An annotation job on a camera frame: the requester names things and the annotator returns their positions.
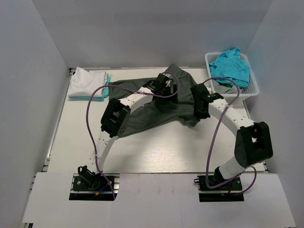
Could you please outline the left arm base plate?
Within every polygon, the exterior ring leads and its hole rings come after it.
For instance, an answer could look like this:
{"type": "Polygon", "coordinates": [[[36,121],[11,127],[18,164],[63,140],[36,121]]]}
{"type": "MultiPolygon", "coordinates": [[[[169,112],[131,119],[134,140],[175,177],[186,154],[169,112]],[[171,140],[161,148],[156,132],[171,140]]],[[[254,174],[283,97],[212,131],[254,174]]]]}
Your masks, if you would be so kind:
{"type": "Polygon", "coordinates": [[[79,174],[74,174],[69,194],[69,200],[75,201],[114,201],[111,187],[105,178],[90,186],[79,174]]]}

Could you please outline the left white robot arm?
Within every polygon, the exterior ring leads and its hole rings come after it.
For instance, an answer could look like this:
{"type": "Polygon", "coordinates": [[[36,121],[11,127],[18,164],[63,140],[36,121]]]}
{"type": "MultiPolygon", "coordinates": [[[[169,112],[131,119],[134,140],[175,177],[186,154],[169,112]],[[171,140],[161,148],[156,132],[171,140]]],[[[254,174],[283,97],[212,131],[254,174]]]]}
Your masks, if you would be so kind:
{"type": "Polygon", "coordinates": [[[117,87],[128,92],[131,95],[123,99],[111,99],[101,119],[101,131],[98,142],[94,141],[89,126],[89,108],[95,93],[105,86],[97,88],[91,95],[86,109],[86,125],[91,137],[94,153],[90,158],[88,165],[78,167],[78,174],[84,180],[84,184],[91,190],[100,185],[100,176],[107,177],[102,173],[104,162],[113,145],[113,143],[125,132],[132,112],[139,107],[149,103],[154,97],[168,99],[177,95],[180,89],[180,83],[174,85],[157,84],[155,80],[149,81],[138,91],[131,90],[117,85],[108,85],[117,87]]]}

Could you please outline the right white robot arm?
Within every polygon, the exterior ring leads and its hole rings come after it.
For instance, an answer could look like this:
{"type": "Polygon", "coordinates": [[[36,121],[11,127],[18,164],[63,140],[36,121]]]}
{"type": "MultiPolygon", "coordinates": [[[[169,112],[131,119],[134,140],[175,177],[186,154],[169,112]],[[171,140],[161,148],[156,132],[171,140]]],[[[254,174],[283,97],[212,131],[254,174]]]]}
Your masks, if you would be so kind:
{"type": "Polygon", "coordinates": [[[249,167],[273,157],[269,126],[244,117],[218,93],[194,96],[194,114],[202,119],[214,116],[218,119],[206,162],[206,186],[209,189],[226,189],[232,180],[249,167]],[[234,155],[214,171],[212,185],[209,182],[210,159],[221,124],[235,136],[234,155]]]}

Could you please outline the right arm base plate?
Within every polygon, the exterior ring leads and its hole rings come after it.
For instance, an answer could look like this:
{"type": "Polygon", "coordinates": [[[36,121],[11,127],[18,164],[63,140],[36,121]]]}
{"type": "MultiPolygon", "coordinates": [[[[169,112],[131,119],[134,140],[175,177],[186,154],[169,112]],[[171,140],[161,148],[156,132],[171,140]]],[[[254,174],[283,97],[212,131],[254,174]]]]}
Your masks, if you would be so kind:
{"type": "Polygon", "coordinates": [[[215,189],[210,189],[206,185],[206,176],[200,175],[193,180],[198,186],[200,202],[243,202],[243,186],[240,178],[215,189]]]}

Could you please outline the dark grey t-shirt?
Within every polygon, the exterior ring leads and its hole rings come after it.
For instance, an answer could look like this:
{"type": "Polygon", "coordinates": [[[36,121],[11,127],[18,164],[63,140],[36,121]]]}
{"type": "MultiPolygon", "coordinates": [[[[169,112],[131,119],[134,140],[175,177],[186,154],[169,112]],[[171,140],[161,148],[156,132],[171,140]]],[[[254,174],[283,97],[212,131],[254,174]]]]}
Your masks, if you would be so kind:
{"type": "Polygon", "coordinates": [[[130,115],[128,126],[122,137],[141,133],[173,121],[179,121],[189,128],[200,121],[194,116],[194,99],[190,88],[197,83],[193,77],[175,64],[170,65],[166,71],[173,73],[180,80],[178,99],[156,97],[152,102],[136,109],[130,115]]]}

